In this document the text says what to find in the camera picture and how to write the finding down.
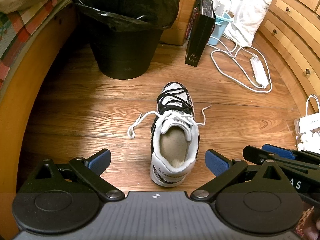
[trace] shoelace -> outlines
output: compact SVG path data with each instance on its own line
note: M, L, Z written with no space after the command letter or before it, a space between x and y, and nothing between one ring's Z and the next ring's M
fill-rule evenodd
M186 114L192 114L193 110L191 104L188 103L188 101L184 101L182 98L178 97L178 95L185 92L188 92L187 89L185 87L181 87L170 89L161 93L157 98L159 114L163 114L168 110L177 110L185 112Z
M204 118L204 123L197 122L196 125L198 125L198 126L199 126L199 125L205 126L205 114L204 114L204 110L207 109L207 108L209 108L209 107L210 107L210 106L207 106L207 107L205 107L205 108L203 108L203 109L201 110L202 115L203 115L203 118ZM192 116L191 114L180 114L180 113L177 113L177 112L173 113L172 111L170 111L169 113L170 113L170 115L169 115L169 116L166 116L162 121L168 120L168 119L172 119L172 118L178 118L178 119L182 119L184 122L186 122L187 124L189 124L189 125L191 125L191 126L193 125L193 123L191 123L191 122L188 120L188 118L192 118L192 119L193 119L193 116ZM142 114L140 114L139 117L138 117L138 119L134 122L134 124L131 125L131 126L128 128L127 135L128 135L129 138L133 139L133 138L136 136L133 128L136 127L137 125L139 125L139 124L142 122L142 120L145 119L149 114L155 114L155 115L157 115L159 118L162 117L162 115L160 115L160 114L159 114L158 112L156 112L156 111L147 112L143 117L141 117Z

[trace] white shoelace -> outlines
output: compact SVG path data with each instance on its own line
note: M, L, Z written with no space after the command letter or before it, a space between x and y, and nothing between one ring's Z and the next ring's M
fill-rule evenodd
M203 109L201 110L202 115L203 115L203 118L204 118L204 123L197 122L196 125L198 125L198 126L199 126L199 125L205 126L205 114L204 114L204 110L207 109L207 108L209 108L209 107L210 107L210 106L207 106L207 107L205 107L205 108L203 108ZM160 114L159 114L158 112L156 112L156 111L150 111L150 112L147 112L146 114L144 114L143 117L141 117L142 114L140 114L139 117L138 117L138 119L134 122L134 124L131 125L131 126L128 128L128 131L127 131L128 137L131 138L131 139L133 139L133 138L136 136L133 128L136 127L137 125L139 125L139 124L142 122L142 120L145 119L149 114L155 114L155 115L157 115L159 118L161 118L162 116L165 116L165 118L164 118L163 120L161 119L161 122L163 122L164 120L172 119L172 118L178 118L178 119L183 120L184 122L186 122L187 124L189 124L189 125L191 125L191 126L193 125L193 123L191 123L191 122L188 120L188 118L192 118L192 119L193 119L193 116L192 116L191 114L180 114L180 113L177 113L176 111L172 112L172 110L169 110L169 111L167 111L167 112L168 112L167 114L166 114L166 112L164 112L163 115L160 115Z

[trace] plaid blanket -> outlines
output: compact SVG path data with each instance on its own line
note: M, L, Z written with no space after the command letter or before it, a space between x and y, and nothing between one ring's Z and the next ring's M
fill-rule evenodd
M25 10L0 12L0 89L19 52L58 2L46 0Z

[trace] human hand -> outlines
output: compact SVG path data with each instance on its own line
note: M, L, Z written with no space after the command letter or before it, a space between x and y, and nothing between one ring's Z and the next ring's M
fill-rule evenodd
M304 203L304 210L311 208L310 205ZM319 238L320 231L320 209L314 209L308 216L306 222L303 225L302 232L305 240L317 240Z

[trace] black trash can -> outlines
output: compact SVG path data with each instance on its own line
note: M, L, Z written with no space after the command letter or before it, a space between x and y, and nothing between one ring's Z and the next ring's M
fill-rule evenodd
M179 0L72 0L102 73L131 79L145 73Z

